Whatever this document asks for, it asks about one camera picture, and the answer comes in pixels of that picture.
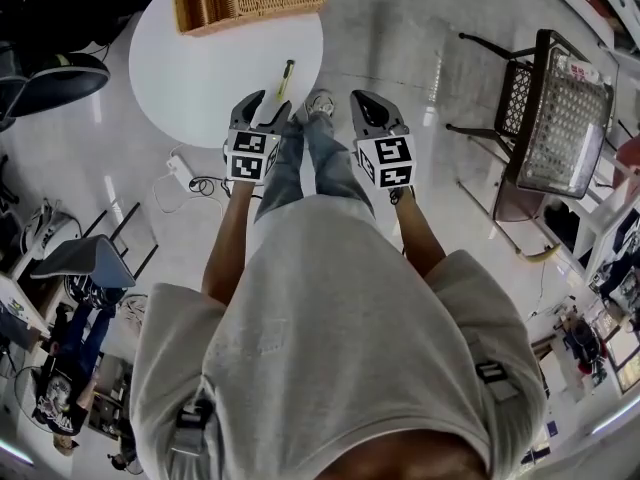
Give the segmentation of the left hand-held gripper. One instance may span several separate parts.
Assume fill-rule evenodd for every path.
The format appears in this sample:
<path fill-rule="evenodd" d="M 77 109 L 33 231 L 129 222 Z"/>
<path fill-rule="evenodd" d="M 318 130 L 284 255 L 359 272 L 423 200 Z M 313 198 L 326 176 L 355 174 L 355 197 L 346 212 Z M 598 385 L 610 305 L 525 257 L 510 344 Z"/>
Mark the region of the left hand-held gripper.
<path fill-rule="evenodd" d="M 263 184 L 276 162 L 281 136 L 273 134 L 283 132 L 292 109 L 290 101 L 282 103 L 268 123 L 259 123 L 258 132 L 237 130 L 251 128 L 264 96 L 264 90 L 255 91 L 232 109 L 225 149 L 226 177 L 230 181 Z"/>

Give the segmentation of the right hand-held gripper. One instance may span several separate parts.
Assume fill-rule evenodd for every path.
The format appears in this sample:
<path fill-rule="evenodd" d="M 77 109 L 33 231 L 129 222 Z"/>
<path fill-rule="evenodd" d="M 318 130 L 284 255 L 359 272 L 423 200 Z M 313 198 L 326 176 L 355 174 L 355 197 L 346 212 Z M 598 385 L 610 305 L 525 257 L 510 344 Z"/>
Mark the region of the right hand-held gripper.
<path fill-rule="evenodd" d="M 416 147 L 395 104 L 377 93 L 354 90 L 350 108 L 356 138 L 356 158 L 375 188 L 413 184 Z"/>

